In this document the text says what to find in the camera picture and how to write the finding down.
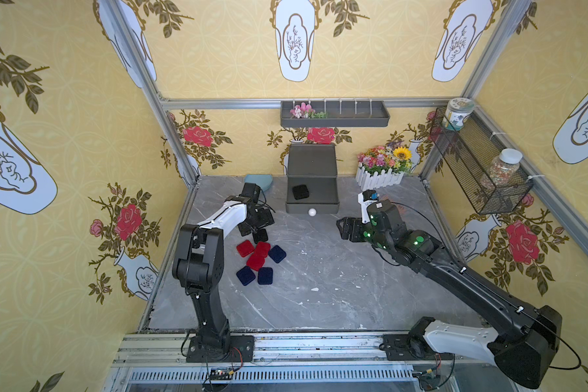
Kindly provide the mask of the small circuit board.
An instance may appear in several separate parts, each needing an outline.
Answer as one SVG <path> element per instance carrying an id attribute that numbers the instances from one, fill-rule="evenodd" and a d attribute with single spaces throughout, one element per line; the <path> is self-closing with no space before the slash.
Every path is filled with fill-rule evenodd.
<path id="1" fill-rule="evenodd" d="M 230 382 L 234 379 L 235 370 L 231 368 L 214 368 L 208 375 L 209 382 Z"/>

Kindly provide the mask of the three-drawer storage cabinet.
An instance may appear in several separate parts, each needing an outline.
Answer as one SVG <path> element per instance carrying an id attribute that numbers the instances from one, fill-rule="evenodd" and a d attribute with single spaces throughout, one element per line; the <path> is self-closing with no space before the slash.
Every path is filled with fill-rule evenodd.
<path id="1" fill-rule="evenodd" d="M 286 212 L 289 214 L 337 214 L 340 199 L 337 189 L 335 145 L 292 144 L 287 161 Z M 292 187 L 307 185 L 310 197 L 295 200 Z"/>

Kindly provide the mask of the red brooch box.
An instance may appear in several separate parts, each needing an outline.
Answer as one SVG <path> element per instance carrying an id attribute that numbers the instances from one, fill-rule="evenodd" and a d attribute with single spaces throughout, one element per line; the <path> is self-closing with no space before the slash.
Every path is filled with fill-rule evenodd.
<path id="1" fill-rule="evenodd" d="M 266 256 L 260 253 L 253 253 L 246 261 L 246 266 L 254 271 L 259 271 L 266 263 Z"/>
<path id="2" fill-rule="evenodd" d="M 255 247 L 255 254 L 258 256 L 261 256 L 263 258 L 266 258 L 271 250 L 271 245 L 267 242 L 259 242 L 256 244 Z"/>
<path id="3" fill-rule="evenodd" d="M 240 243 L 236 246 L 236 250 L 242 258 L 245 258 L 254 253 L 255 246 L 251 241 L 245 240 L 243 243 Z"/>

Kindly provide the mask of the red brooch box lower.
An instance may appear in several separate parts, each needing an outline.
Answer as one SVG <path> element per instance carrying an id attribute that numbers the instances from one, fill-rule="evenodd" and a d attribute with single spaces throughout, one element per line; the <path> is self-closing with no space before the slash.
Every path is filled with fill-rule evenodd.
<path id="1" fill-rule="evenodd" d="M 260 253 L 253 253 L 246 261 L 246 266 L 254 271 L 259 271 L 266 263 L 266 256 Z"/>

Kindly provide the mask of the jar with patterned lid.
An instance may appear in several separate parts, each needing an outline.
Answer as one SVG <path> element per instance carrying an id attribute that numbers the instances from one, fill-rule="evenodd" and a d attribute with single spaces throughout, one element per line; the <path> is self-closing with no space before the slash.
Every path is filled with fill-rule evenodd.
<path id="1" fill-rule="evenodd" d="M 450 131 L 460 131 L 474 109 L 475 103 L 469 98 L 458 97 L 451 99 L 441 120 L 442 127 Z"/>

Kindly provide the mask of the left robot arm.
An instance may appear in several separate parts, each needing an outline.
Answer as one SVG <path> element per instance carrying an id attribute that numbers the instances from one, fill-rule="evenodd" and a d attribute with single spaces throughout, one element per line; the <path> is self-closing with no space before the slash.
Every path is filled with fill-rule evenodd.
<path id="1" fill-rule="evenodd" d="M 199 326 L 193 343 L 220 357 L 231 348 L 230 323 L 222 310 L 219 282 L 225 267 L 225 238 L 235 228 L 245 236 L 274 224 L 272 210 L 260 202 L 261 186 L 246 183 L 212 215 L 181 227 L 172 276 L 190 297 Z"/>

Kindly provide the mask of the navy brooch box bottom right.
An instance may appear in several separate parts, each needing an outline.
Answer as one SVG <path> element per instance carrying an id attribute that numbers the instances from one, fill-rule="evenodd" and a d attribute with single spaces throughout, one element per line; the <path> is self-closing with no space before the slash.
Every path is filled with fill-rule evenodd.
<path id="1" fill-rule="evenodd" d="M 262 267 L 257 274 L 259 285 L 271 285 L 274 282 L 274 270 L 271 267 Z"/>

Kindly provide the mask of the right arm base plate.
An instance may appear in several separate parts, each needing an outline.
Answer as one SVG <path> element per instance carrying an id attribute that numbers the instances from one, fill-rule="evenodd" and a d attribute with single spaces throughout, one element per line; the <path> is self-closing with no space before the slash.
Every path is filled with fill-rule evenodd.
<path id="1" fill-rule="evenodd" d="M 378 349 L 385 353 L 389 361 L 433 361 L 451 360 L 453 354 L 434 352 L 422 337 L 408 334 L 386 334 Z"/>

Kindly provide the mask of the red brooch box upper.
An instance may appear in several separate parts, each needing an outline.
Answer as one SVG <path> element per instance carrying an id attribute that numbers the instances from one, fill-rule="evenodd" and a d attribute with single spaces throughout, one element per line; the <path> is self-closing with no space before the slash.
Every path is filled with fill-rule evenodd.
<path id="1" fill-rule="evenodd" d="M 255 247 L 255 254 L 258 256 L 261 256 L 263 258 L 266 258 L 271 250 L 271 245 L 267 242 L 259 242 L 256 244 Z"/>

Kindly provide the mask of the blue dustpan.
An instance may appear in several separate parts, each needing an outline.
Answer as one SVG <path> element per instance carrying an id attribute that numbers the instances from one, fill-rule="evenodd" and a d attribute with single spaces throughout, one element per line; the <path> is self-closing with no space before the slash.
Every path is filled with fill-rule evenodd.
<path id="1" fill-rule="evenodd" d="M 249 174 L 244 178 L 245 183 L 253 183 L 259 186 L 264 192 L 267 192 L 273 184 L 272 175 Z"/>

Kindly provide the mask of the pink flowers on shelf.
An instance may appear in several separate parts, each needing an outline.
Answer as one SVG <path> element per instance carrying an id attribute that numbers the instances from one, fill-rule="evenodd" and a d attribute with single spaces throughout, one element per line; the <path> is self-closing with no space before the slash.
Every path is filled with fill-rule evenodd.
<path id="1" fill-rule="evenodd" d="M 290 110 L 293 119 L 326 119 L 328 114 L 324 111 L 316 111 L 311 104 L 302 102 L 293 106 Z"/>

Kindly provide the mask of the red brooch box left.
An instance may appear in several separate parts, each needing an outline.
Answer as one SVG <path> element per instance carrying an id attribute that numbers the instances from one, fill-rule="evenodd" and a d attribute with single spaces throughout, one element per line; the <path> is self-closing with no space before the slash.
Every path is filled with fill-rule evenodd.
<path id="1" fill-rule="evenodd" d="M 243 243 L 240 243 L 236 246 L 236 250 L 242 258 L 245 258 L 254 253 L 255 246 L 251 241 L 245 240 Z"/>

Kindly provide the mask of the glass jar white lid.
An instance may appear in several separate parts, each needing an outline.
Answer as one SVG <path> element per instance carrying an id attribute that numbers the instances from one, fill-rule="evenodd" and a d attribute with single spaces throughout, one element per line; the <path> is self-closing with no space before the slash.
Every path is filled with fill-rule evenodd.
<path id="1" fill-rule="evenodd" d="M 519 150 L 504 149 L 491 162 L 488 171 L 483 174 L 480 183 L 484 188 L 495 189 L 506 185 L 519 169 L 524 155 Z"/>

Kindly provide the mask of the navy brooch box bottom left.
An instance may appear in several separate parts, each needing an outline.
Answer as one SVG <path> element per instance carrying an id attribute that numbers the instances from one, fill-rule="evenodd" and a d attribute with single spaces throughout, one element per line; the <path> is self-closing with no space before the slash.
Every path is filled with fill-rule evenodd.
<path id="1" fill-rule="evenodd" d="M 248 266 L 244 266 L 242 269 L 236 272 L 236 277 L 239 282 L 244 286 L 248 286 L 250 283 L 256 280 L 256 274 L 253 269 Z"/>

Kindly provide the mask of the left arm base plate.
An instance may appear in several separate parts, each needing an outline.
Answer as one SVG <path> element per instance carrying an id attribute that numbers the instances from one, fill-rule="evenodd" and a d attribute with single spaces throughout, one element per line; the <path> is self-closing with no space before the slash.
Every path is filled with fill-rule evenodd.
<path id="1" fill-rule="evenodd" d="M 194 336 L 181 345 L 181 354 L 188 363 L 233 362 L 246 364 L 253 360 L 255 337 L 250 335 L 226 336 L 223 340 L 209 341 Z"/>

